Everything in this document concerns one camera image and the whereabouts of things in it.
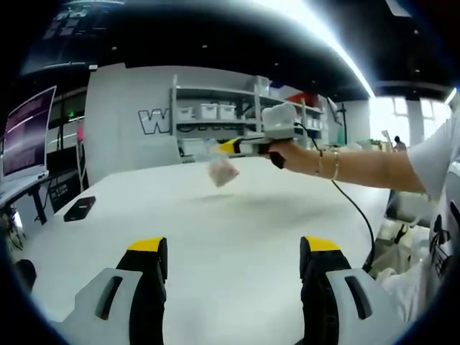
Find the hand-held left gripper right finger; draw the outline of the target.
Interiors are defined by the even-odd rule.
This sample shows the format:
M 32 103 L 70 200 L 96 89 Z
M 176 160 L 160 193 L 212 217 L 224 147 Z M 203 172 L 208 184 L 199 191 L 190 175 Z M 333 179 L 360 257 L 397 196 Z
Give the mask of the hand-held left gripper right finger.
M 393 344 L 405 330 L 395 301 L 332 241 L 300 239 L 300 279 L 301 344 Z

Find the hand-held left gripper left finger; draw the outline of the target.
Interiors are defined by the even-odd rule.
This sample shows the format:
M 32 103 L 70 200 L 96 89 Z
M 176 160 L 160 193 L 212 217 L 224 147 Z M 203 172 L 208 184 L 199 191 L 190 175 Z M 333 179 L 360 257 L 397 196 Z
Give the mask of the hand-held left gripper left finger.
M 75 295 L 55 328 L 69 344 L 163 344 L 166 280 L 167 239 L 137 241 Z

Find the person's right hand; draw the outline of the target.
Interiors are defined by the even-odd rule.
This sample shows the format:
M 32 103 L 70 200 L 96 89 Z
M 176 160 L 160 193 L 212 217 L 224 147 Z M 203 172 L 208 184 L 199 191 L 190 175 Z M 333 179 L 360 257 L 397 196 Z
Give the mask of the person's right hand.
M 321 152 L 302 148 L 294 141 L 281 141 L 271 145 L 270 152 L 276 152 L 284 159 L 284 168 L 294 173 L 319 175 L 322 171 Z

